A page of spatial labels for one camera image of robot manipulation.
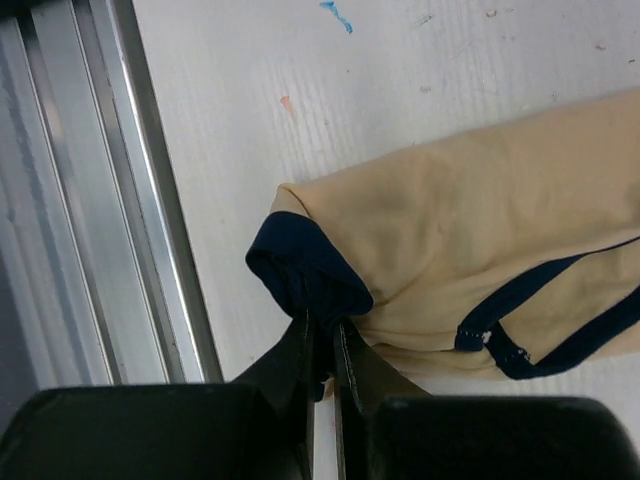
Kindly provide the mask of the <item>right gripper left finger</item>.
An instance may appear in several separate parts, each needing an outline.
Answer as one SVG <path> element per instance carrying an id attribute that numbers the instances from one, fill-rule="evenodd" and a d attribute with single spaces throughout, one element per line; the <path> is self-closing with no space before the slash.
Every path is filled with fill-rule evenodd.
<path id="1" fill-rule="evenodd" d="M 308 479 L 315 328 L 297 315 L 235 380 L 42 391 L 1 439 L 5 479 Z"/>

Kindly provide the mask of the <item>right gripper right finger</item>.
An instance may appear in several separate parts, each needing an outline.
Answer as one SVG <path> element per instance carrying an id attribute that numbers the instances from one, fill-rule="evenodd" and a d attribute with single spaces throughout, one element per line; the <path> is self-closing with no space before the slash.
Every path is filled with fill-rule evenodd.
<path id="1" fill-rule="evenodd" d="M 636 479 L 618 419 L 580 397 L 433 396 L 345 321 L 334 331 L 342 479 Z"/>

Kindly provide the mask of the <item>beige navy-trimmed underwear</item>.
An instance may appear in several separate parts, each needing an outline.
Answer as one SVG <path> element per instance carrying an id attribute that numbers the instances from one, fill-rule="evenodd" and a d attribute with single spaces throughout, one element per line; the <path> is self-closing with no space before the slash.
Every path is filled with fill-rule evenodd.
<path id="1" fill-rule="evenodd" d="M 412 380 L 528 380 L 639 349 L 631 89 L 281 185 L 246 255 L 291 316 Z"/>

